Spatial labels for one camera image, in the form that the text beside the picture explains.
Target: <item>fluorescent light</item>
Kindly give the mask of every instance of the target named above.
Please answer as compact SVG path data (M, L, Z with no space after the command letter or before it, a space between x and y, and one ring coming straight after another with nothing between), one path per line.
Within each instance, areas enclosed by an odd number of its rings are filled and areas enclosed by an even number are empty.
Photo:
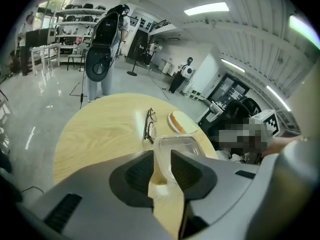
M229 65L231 65L232 67L235 67L237 70L240 70L240 71L242 71L243 73L245 73L246 71L243 69L243 68L241 68L241 67L239 67L239 66L237 66L237 65L235 65L235 64L232 64L231 62L229 62L229 61L226 61L225 59L221 59L224 63L227 63L227 64L229 64Z
M271 87L269 85L267 85L266 87L270 92L273 93L274 96L276 96L278 98L278 100L282 103L282 105L284 105L284 107L286 108L286 110L291 111L291 109L288 107L288 105L284 102L284 100L282 98L280 98L280 96L271 89Z
M311 26L309 26L308 24L306 24L294 15L291 15L289 18L289 26L290 28L294 29L295 31L303 35L310 42L312 42L318 49L320 49L319 36Z
M184 12L188 15L195 15L195 14L203 14L203 13L210 13L210 12L228 12L229 8L225 2L217 2L206 4L198 7L194 7Z

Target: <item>floor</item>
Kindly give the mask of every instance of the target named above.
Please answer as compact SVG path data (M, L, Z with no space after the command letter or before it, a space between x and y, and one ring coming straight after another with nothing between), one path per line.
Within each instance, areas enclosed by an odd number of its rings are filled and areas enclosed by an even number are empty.
M123 57L115 62L112 93L146 94L176 106L193 120L207 108L180 93L170 94L167 90L170 78L152 66L152 71L138 66L138 76L130 76L133 68ZM44 192L54 185L53 161L59 136L72 116L80 108L83 73L79 66L61 65L46 75L37 66L34 76L17 75L0 85L9 102L0 107L0 142L2 149L9 150L13 175L6 175L19 190L36 186ZM83 90L86 95L86 81ZM88 104L86 98L82 106ZM23 193L24 204L29 206L41 195L32 188Z

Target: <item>black stand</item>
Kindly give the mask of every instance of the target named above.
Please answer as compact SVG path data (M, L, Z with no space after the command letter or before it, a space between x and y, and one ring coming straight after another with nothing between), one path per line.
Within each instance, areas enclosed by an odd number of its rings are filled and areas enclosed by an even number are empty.
M137 63L137 59L135 60L135 62L134 62L134 64L133 64L133 69L132 69L132 71L127 71L127 72L126 72L128 75L133 76L133 77L136 77L136 76L137 76L137 73L134 72L136 63Z

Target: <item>shelf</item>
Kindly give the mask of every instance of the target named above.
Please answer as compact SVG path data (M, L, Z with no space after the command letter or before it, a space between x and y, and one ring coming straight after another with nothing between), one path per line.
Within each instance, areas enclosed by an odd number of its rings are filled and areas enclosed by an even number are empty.
M64 45L64 44L62 44L60 46L60 49L73 49L73 48L76 48L76 47L77 47L77 45Z
M55 25L60 26L95 26L97 25L97 22L91 22L91 21L65 21L65 22L59 22L55 23Z
M57 34L56 38L91 38L89 34Z
M80 63L81 58L73 58L74 63ZM69 58L69 63L72 65L73 63L72 57ZM60 57L60 63L68 63L68 57Z
M96 15L101 16L102 14L106 13L106 10L99 10L99 9L66 9L66 10L57 10L56 13L62 15Z

